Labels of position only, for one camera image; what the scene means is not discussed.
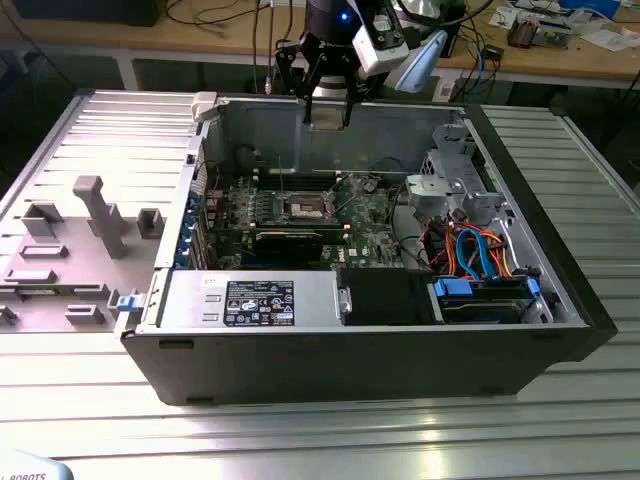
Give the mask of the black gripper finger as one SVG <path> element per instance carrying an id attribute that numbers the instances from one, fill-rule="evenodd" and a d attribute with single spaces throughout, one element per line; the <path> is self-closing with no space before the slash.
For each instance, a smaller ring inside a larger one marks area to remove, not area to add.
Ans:
<path id="1" fill-rule="evenodd" d="M 345 85 L 345 110 L 342 125 L 349 126 L 353 107 L 371 97 L 374 90 L 374 78 L 364 77 L 360 70 L 357 69 L 345 76 Z"/>
<path id="2" fill-rule="evenodd" d="M 298 76 L 293 62 L 302 55 L 308 64 L 308 71 Z M 276 42 L 275 60 L 285 89 L 305 102 L 303 123 L 311 123 L 312 97 L 319 85 L 324 71 L 324 52 L 318 38 L 301 38 L 297 41 L 279 40 Z"/>

